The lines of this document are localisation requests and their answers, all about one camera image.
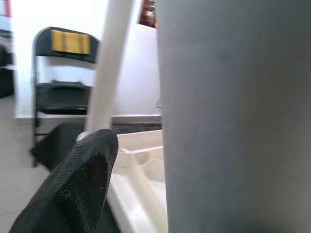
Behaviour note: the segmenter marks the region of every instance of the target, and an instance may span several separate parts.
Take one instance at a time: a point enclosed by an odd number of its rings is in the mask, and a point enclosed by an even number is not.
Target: white tube
[[[109,128],[132,9],[132,0],[109,0],[107,3],[94,87],[88,106],[88,133]]]

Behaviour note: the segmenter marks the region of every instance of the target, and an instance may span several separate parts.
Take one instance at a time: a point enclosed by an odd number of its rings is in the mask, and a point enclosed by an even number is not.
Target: gray pole
[[[158,0],[171,233],[311,232],[311,2]]]

